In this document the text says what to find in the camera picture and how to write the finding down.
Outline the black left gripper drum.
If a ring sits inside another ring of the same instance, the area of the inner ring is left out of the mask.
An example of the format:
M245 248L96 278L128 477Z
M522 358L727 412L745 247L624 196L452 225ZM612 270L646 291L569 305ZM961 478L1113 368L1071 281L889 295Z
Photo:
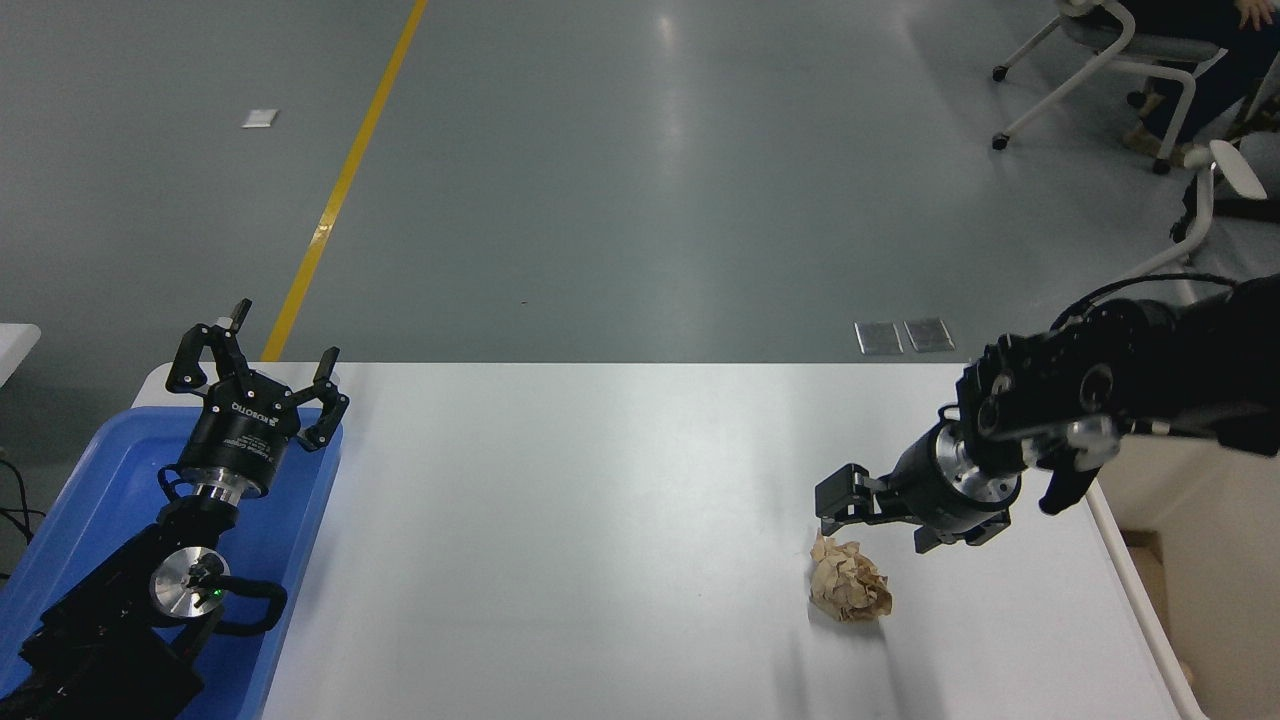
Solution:
M269 495L300 414L287 406L288 386L250 372L214 383L180 454L180 483L220 486L233 495Z

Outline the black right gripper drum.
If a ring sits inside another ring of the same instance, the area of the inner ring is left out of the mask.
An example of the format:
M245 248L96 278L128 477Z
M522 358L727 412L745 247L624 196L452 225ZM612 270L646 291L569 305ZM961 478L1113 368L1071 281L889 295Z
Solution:
M984 470L957 428L932 428L900 456L884 478L906 515L922 509L1010 509L1019 496L1019 471Z

